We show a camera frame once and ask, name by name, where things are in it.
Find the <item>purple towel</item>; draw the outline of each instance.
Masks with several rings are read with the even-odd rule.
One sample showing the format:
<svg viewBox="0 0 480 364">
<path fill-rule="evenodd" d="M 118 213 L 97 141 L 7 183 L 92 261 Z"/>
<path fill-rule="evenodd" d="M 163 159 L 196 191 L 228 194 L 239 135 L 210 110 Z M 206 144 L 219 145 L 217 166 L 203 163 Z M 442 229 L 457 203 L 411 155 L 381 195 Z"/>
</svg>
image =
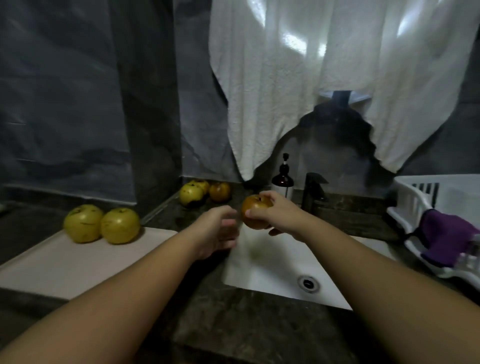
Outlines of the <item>purple towel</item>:
<svg viewBox="0 0 480 364">
<path fill-rule="evenodd" d="M 456 215 L 430 209 L 423 213 L 419 227 L 410 235 L 418 237 L 427 248 L 421 257 L 437 267 L 453 267 L 475 234 L 475 226 Z"/>
</svg>

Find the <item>sink basin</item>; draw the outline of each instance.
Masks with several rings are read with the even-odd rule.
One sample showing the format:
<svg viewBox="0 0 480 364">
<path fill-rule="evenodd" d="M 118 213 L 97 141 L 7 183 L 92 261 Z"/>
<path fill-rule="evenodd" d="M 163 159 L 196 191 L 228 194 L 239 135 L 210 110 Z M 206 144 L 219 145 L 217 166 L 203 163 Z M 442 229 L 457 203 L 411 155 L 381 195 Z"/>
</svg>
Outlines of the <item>sink basin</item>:
<svg viewBox="0 0 480 364">
<path fill-rule="evenodd" d="M 398 260 L 387 243 L 352 236 L 379 253 Z M 243 225 L 232 249 L 223 283 L 247 290 L 277 294 L 351 310 L 339 289 L 310 249 L 288 234 L 268 235 Z"/>
</svg>

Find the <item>person's right arm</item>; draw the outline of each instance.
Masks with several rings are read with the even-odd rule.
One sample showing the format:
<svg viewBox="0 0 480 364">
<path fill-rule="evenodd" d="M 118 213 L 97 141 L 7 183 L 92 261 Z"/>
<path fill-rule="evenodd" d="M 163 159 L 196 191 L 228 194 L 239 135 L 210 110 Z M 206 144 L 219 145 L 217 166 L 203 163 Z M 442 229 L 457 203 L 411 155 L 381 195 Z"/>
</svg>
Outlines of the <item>person's right arm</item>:
<svg viewBox="0 0 480 364">
<path fill-rule="evenodd" d="M 346 300 L 401 363 L 480 363 L 480 308 L 267 191 L 274 206 L 247 217 L 308 245 Z"/>
</svg>

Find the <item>person's left arm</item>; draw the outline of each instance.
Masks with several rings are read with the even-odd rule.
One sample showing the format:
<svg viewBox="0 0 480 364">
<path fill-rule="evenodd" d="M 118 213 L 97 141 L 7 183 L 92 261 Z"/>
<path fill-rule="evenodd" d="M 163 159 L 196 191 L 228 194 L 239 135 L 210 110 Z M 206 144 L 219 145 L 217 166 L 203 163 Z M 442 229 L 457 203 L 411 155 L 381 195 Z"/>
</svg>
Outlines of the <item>person's left arm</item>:
<svg viewBox="0 0 480 364">
<path fill-rule="evenodd" d="M 190 265 L 234 246 L 236 211 L 213 208 L 122 272 L 33 325 L 1 363 L 123 363 L 133 357 Z"/>
</svg>

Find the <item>marble countertop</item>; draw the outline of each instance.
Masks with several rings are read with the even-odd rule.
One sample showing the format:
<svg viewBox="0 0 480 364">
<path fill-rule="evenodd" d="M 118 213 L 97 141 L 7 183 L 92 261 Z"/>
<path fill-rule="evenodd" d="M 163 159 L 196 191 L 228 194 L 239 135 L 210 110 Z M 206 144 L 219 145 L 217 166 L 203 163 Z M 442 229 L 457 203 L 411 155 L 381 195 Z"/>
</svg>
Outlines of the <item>marble countertop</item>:
<svg viewBox="0 0 480 364">
<path fill-rule="evenodd" d="M 236 209 L 245 196 L 258 192 L 257 188 L 240 184 L 233 185 L 232 190 L 229 204 Z M 402 249 L 397 232 L 382 218 L 385 206 L 381 200 L 372 204 L 372 200 L 331 195 L 329 201 L 318 204 L 314 213 L 351 235 L 390 242 L 407 265 L 426 272 Z M 208 200 L 202 207 L 185 209 L 174 195 L 154 214 L 148 215 L 145 226 L 180 231 L 214 206 L 217 205 Z M 61 227 L 63 211 L 35 209 L 24 207 L 0 217 L 0 230 L 10 231 L 5 235 L 8 244 L 0 248 L 0 261 L 21 253 Z M 32 214 L 42 216 L 37 225 L 28 223 L 28 216 Z M 17 241 L 18 236 L 23 237 L 21 246 L 5 247 Z M 169 363 L 390 361 L 352 311 L 224 285 L 221 273 L 227 255 L 216 253 L 191 267 L 147 336 L 136 362 L 148 363 L 152 358 L 162 358 Z M 0 324 L 2 315 L 8 312 L 10 320 L 12 313 L 27 317 L 20 320 L 27 328 L 64 303 L 50 297 L 0 290 Z M 0 330 L 0 344 L 9 339 L 2 336 L 18 335 L 21 331 L 15 328 L 12 334 Z"/>
</svg>

